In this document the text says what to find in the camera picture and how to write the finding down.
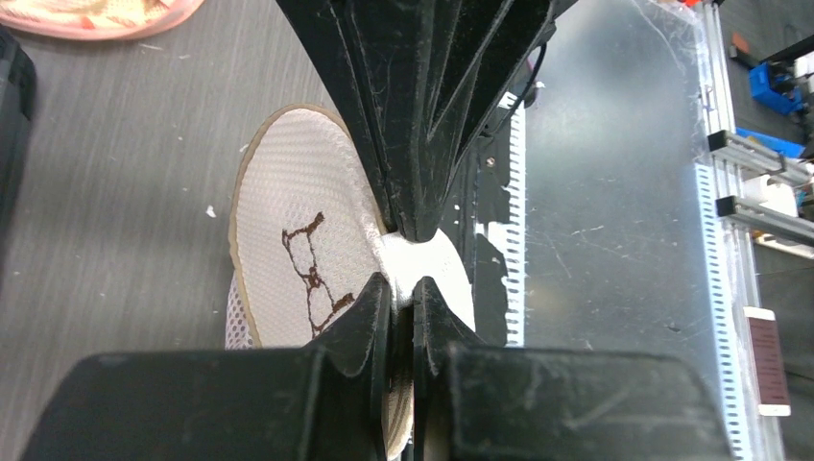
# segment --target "white fabric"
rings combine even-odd
[[[227,303],[227,348],[301,347],[353,304],[374,272],[409,305],[423,276],[474,329],[471,287],[454,246],[438,232],[416,245],[384,235],[378,208],[341,120],[322,109],[272,115],[238,173],[229,241],[235,277]],[[413,385],[388,396],[388,458],[410,436]]]

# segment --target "slipper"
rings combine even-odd
[[[257,132],[238,170],[229,246],[228,349],[306,345],[352,308],[375,272],[391,285],[396,315],[430,276],[474,329],[471,286],[454,245],[440,230],[423,244],[386,232],[347,128],[325,109],[289,106]],[[412,396],[409,379],[389,395],[388,459],[409,438]]]
[[[185,21],[204,0],[0,0],[0,24],[73,40],[136,39]]]

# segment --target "black cable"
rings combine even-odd
[[[554,20],[554,11],[557,9],[557,1],[558,0],[551,0],[551,3],[548,4],[548,11],[545,13],[545,19],[543,20],[542,27],[540,28],[542,31],[545,31],[545,29],[548,28],[548,26],[551,24],[551,21]],[[491,137],[494,136],[494,134],[499,132],[500,130],[503,130],[503,128],[506,126],[507,121],[512,119],[512,116],[515,115],[517,109],[520,107],[521,104],[523,104],[523,100],[525,100],[526,96],[528,96],[529,91],[532,89],[532,86],[535,83],[535,78],[539,73],[539,69],[542,67],[542,58],[545,56],[545,48],[546,48],[545,43],[541,44],[541,46],[539,47],[539,56],[537,56],[535,65],[532,68],[532,75],[531,77],[529,77],[528,82],[526,82],[526,86],[523,87],[523,91],[521,91],[520,94],[516,95],[515,101],[512,103],[512,106],[509,107],[509,113],[506,114],[500,120],[500,122],[497,124],[494,130],[491,130],[489,132],[483,131],[482,135]]]

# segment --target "blue plastic part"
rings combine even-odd
[[[791,77],[779,78],[782,82]],[[798,88],[792,92],[792,98],[772,90],[769,82],[769,64],[763,62],[749,71],[749,86],[752,88],[752,98],[769,107],[775,112],[788,115],[791,112],[802,110],[802,93]]]
[[[757,139],[760,144],[768,147],[769,149],[781,153],[784,157],[788,158],[800,158],[802,151],[805,149],[805,146],[801,146],[800,144],[786,141],[785,139],[778,139],[773,136],[769,136],[768,134],[753,132],[752,130],[744,130],[743,128],[738,128],[735,131],[739,136],[743,137],[753,137]]]

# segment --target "brown stitched pattern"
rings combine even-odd
[[[324,221],[325,217],[320,211],[317,213],[317,216],[314,217],[314,221],[308,226],[294,230],[293,232],[282,230],[282,246],[285,247],[285,251],[288,252],[288,256],[291,258],[291,264],[294,266],[294,272],[296,272],[299,278],[302,279],[302,282],[305,283],[305,297],[306,302],[308,303],[308,321],[311,323],[312,339],[316,338],[320,333],[323,332],[331,319],[333,319],[340,310],[350,305],[354,301],[352,293],[347,293],[340,298],[339,301],[334,301],[330,288],[325,285],[325,280],[323,280],[323,278],[320,276],[319,266],[317,264],[317,255],[314,254],[314,244],[311,242],[311,235]],[[307,274],[303,274],[299,271],[297,268],[297,263],[294,260],[294,253],[291,251],[291,240],[300,234],[304,234],[304,238],[308,242],[308,249],[311,251],[311,264],[308,268]],[[325,293],[328,295],[328,299],[331,302],[331,313],[328,314],[328,317],[321,323],[314,321],[314,316],[311,310],[311,295],[313,294],[314,290],[319,288],[324,288]]]

